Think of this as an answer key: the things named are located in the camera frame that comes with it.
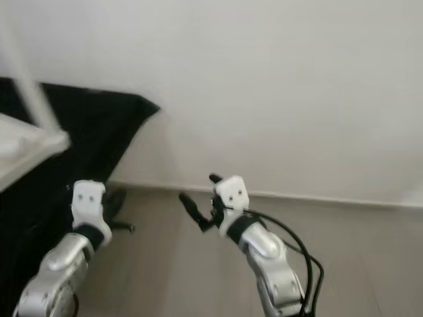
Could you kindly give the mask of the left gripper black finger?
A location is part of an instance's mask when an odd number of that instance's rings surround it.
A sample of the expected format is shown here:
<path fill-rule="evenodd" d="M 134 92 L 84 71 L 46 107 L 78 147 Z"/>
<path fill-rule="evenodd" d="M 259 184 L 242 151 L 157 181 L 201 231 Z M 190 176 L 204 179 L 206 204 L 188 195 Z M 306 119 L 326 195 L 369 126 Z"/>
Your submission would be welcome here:
<path fill-rule="evenodd" d="M 108 191 L 108 222 L 114 221 L 118 212 L 123 208 L 127 191 L 123 188 L 115 188 Z"/>

